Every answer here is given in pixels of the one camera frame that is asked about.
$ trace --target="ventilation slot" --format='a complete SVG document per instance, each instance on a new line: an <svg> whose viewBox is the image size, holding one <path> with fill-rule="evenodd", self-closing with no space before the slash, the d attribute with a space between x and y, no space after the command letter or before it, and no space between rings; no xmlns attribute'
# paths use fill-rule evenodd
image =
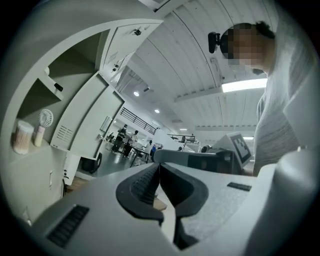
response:
<svg viewBox="0 0 320 256"><path fill-rule="evenodd" d="M54 230L50 232L47 238L57 246L64 248L88 211L89 208L76 205Z"/></svg>
<svg viewBox="0 0 320 256"><path fill-rule="evenodd" d="M64 142L70 142L74 132L61 125L56 137Z"/></svg>
<svg viewBox="0 0 320 256"><path fill-rule="evenodd" d="M108 61L108 64L109 64L110 62L112 62L112 61L115 60L115 58L117 57L117 54L118 54L118 52L115 52L114 54L112 54L112 55L110 56L109 61Z"/></svg>

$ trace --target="ceiling light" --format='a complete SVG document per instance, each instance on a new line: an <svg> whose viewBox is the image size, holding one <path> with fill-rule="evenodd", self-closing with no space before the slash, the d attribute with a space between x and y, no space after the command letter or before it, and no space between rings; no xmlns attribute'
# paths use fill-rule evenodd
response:
<svg viewBox="0 0 320 256"><path fill-rule="evenodd" d="M262 79L229 82L229 83L224 83L222 85L222 90L224 93L228 93L228 92L247 90L247 89L266 88L267 81L268 81L267 78L262 78Z"/></svg>
<svg viewBox="0 0 320 256"><path fill-rule="evenodd" d="M255 137L253 136L244 136L243 139L247 141L252 141Z"/></svg>

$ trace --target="cotton swab container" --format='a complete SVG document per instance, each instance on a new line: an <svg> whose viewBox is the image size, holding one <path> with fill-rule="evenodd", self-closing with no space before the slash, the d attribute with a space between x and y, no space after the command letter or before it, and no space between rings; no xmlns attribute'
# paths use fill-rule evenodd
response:
<svg viewBox="0 0 320 256"><path fill-rule="evenodd" d="M53 121L54 121L54 114L49 109L42 109L39 114L39 126L36 131L35 139L33 142L33 144L36 147L41 146L46 127L51 126Z"/></svg>
<svg viewBox="0 0 320 256"><path fill-rule="evenodd" d="M29 152L29 144L34 127L29 123L19 120L16 126L15 139L13 142L13 150L20 154L26 155Z"/></svg>

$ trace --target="worker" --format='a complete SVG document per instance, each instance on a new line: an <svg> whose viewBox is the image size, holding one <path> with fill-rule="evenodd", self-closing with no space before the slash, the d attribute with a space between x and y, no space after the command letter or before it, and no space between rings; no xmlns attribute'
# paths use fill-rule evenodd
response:
<svg viewBox="0 0 320 256"><path fill-rule="evenodd" d="M111 142L114 137L115 137L115 136L110 135L109 138L108 138L109 142Z"/></svg>
<svg viewBox="0 0 320 256"><path fill-rule="evenodd" d="M195 136L193 133L191 135L190 143L195 143Z"/></svg>
<svg viewBox="0 0 320 256"><path fill-rule="evenodd" d="M150 155L151 149L152 149L152 140L150 140L149 143L147 143L147 144L145 145L145 150L144 150L144 151ZM144 157L143 160L144 160L144 161L147 161L148 155L147 155L147 154L144 154L143 157Z"/></svg>
<svg viewBox="0 0 320 256"><path fill-rule="evenodd" d="M137 142L138 142L138 131L136 130L134 134L129 136L127 144L124 146L123 155L125 158L129 158L129 153L131 149L136 146Z"/></svg>
<svg viewBox="0 0 320 256"><path fill-rule="evenodd" d="M107 137L106 137L106 140L109 140L112 136L113 136L113 132L111 132Z"/></svg>
<svg viewBox="0 0 320 256"><path fill-rule="evenodd" d="M151 148L151 151L150 151L150 156L152 157L155 152L156 152L157 148L156 148L156 144L153 144L152 148Z"/></svg>
<svg viewBox="0 0 320 256"><path fill-rule="evenodd" d="M114 141L114 145L113 145L113 147L111 149L112 152L114 152L114 153L118 152L118 150L119 150L119 148L120 148L120 146L122 144L123 139L127 135L127 127L128 126L125 124L123 126L123 128L118 130L118 135L116 136L115 141Z"/></svg>
<svg viewBox="0 0 320 256"><path fill-rule="evenodd" d="M238 60L256 75L266 73L267 84L257 106L253 175L275 164L299 143L283 110L312 72L319 74L314 47L305 32L284 10L278 10L276 33L260 21L230 27L220 39L225 58Z"/></svg>

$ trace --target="white fan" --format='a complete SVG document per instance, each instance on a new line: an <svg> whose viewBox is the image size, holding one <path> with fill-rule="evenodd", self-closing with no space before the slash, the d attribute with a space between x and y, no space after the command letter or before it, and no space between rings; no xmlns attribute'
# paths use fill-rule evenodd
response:
<svg viewBox="0 0 320 256"><path fill-rule="evenodd" d="M54 121L54 114L49 109L42 109L39 114L39 124L42 127L49 127Z"/></svg>
<svg viewBox="0 0 320 256"><path fill-rule="evenodd" d="M36 147L41 146L42 138L44 137L46 127L51 126L54 121L54 114L49 109L42 109L40 111L38 119L39 126L34 139L34 145Z"/></svg>

